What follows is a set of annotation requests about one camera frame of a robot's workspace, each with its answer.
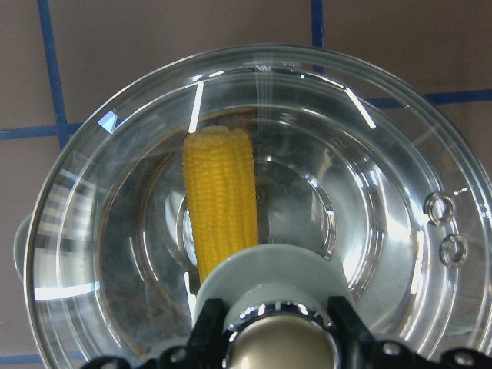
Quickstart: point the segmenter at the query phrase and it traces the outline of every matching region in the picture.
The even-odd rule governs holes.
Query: glass bowl
[[[259,243],[340,265],[377,336],[430,358],[457,346],[490,353],[490,183],[456,129],[364,61],[258,45],[153,71],[61,153],[25,254],[47,365],[104,354],[136,365],[186,341],[200,283],[182,145],[209,125],[251,137]]]

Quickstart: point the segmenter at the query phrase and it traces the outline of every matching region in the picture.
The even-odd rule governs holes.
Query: blue tape line
[[[311,0],[311,43],[315,48],[324,47],[323,0]]]
[[[25,127],[0,131],[0,140],[15,140],[17,138],[39,138],[50,136],[73,135],[82,123],[71,123],[69,125],[42,125],[38,127]]]
[[[67,356],[73,361],[85,361],[85,357],[80,351],[69,351]],[[43,360],[38,354],[0,356],[0,366],[22,364],[43,364]]]
[[[466,104],[471,102],[492,101],[492,89],[439,92],[425,95],[436,105]],[[371,98],[367,102],[379,109],[403,108],[403,105],[394,98]],[[73,135],[82,123],[65,125],[43,125],[39,127],[26,127],[0,131],[1,140],[14,140],[16,138],[38,138],[49,136]]]
[[[490,101],[492,100],[492,88],[474,91],[438,92],[436,94],[426,94],[425,96],[436,105]]]
[[[41,20],[41,30],[43,42],[45,44],[46,65],[48,66],[49,85],[52,90],[53,110],[57,125],[66,125],[67,117],[65,114],[65,103],[63,102],[62,80],[58,68],[56,57],[55,37],[53,36],[52,18],[49,11],[48,0],[38,0],[39,19]],[[68,142],[68,134],[60,132],[58,134],[60,148]]]
[[[424,96],[435,105],[466,104],[470,102],[492,101],[492,89],[438,92],[425,94]],[[403,105],[394,98],[370,98],[367,102],[379,109],[403,108]]]
[[[0,356],[0,365],[42,364],[42,362],[37,354]]]

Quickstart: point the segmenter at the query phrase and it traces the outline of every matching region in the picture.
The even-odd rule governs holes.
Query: yellow corn kernel
[[[240,128],[204,128],[184,140],[183,172],[198,272],[258,243],[253,150]]]

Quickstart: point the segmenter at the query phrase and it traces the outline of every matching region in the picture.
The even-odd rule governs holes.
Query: clear glass pot
[[[137,364],[191,331],[199,289],[181,170],[189,132],[241,127],[260,243],[341,266],[376,334],[426,357],[490,353],[487,176],[451,123],[366,62],[312,48],[208,52],[99,108],[39,195],[25,296],[45,363]]]

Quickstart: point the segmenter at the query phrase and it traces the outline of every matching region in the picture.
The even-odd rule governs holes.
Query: brown tile floor
[[[326,46],[380,65],[423,93],[492,88],[492,5],[480,4],[325,2]],[[83,121],[119,88],[176,58],[245,43],[311,43],[309,2],[91,0],[50,5],[70,123]],[[35,2],[0,2],[0,55],[0,129],[53,124]],[[492,173],[492,103],[440,109]],[[56,138],[0,141],[0,357],[36,352],[13,268],[12,242],[58,153]]]

